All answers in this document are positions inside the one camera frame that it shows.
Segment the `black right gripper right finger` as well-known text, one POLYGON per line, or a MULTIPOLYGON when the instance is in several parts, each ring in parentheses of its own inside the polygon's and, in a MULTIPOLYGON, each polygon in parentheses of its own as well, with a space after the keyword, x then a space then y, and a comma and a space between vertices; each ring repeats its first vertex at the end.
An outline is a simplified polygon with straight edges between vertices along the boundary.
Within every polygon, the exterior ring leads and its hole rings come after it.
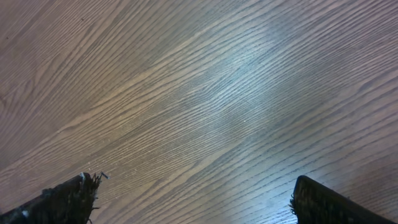
POLYGON ((305 175, 297 178, 290 207, 298 224, 395 224, 305 175))

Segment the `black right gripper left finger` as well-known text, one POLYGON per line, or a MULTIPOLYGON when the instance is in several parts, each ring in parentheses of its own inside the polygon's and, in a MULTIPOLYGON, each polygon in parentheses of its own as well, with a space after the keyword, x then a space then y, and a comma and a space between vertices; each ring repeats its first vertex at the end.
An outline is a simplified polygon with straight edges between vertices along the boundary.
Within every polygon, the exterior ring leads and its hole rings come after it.
POLYGON ((1 215, 1 224, 88 224, 102 178, 81 172, 32 200, 1 215))

